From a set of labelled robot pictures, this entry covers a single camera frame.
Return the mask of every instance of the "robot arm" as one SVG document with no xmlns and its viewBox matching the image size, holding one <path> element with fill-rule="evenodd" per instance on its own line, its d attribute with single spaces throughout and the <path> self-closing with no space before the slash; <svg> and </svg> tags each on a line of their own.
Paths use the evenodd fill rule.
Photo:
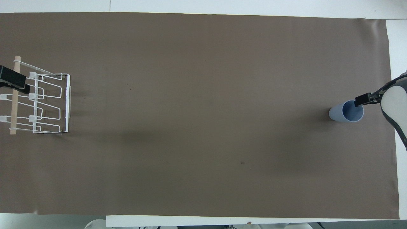
<svg viewBox="0 0 407 229">
<path fill-rule="evenodd" d="M 396 129 L 407 149 L 407 72 L 374 93 L 355 98 L 355 106 L 380 103 L 387 121 Z"/>
</svg>

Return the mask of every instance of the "light blue plastic cup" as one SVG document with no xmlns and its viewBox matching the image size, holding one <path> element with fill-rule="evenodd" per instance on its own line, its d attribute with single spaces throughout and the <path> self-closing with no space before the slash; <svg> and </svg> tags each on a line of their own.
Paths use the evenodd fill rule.
<svg viewBox="0 0 407 229">
<path fill-rule="evenodd" d="M 338 104 L 329 110 L 329 117 L 338 122 L 355 123 L 363 118 L 363 106 L 355 106 L 354 100 Z"/>
</svg>

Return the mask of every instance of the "white wire rack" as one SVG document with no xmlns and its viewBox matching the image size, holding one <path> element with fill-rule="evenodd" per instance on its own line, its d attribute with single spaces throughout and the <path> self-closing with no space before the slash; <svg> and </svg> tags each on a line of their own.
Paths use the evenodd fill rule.
<svg viewBox="0 0 407 229">
<path fill-rule="evenodd" d="M 51 73 L 44 69 L 35 67 L 33 65 L 21 62 L 20 60 L 15 60 L 14 62 L 18 62 L 23 66 L 32 68 L 40 73 L 37 72 L 30 72 L 29 77 L 26 77 L 26 84 L 30 85 L 34 88 L 34 93 L 29 93 L 28 96 L 18 95 L 18 97 L 25 98 L 31 104 L 18 102 L 18 104 L 32 107 L 33 114 L 29 115 L 28 117 L 20 117 L 17 116 L 17 127 L 11 127 L 10 130 L 24 130 L 24 131 L 32 131 L 33 133 L 64 133 L 68 132 L 69 127 L 69 117 L 70 117 L 70 75 L 66 73 Z M 66 88 L 62 88 L 60 85 L 53 84 L 47 82 L 46 79 L 51 79 L 52 81 L 61 81 L 66 82 Z M 58 93 L 56 95 L 46 95 L 46 91 L 44 87 L 51 88 L 52 91 L 56 89 Z M 12 94 L 1 94 L 0 100 L 12 101 L 9 96 L 13 96 Z M 54 98 L 54 99 L 64 99 L 65 100 L 65 110 L 60 107 L 50 105 L 45 102 L 46 98 Z M 44 112 L 45 110 L 52 110 L 53 112 L 57 112 L 57 117 L 48 117 Z M 1 115 L 0 122 L 5 123 L 12 123 L 12 116 L 8 115 Z M 62 123 L 62 120 L 65 120 L 65 126 L 52 124 L 50 121 L 57 121 Z M 46 127 L 51 127 L 52 130 L 43 130 Z"/>
</svg>

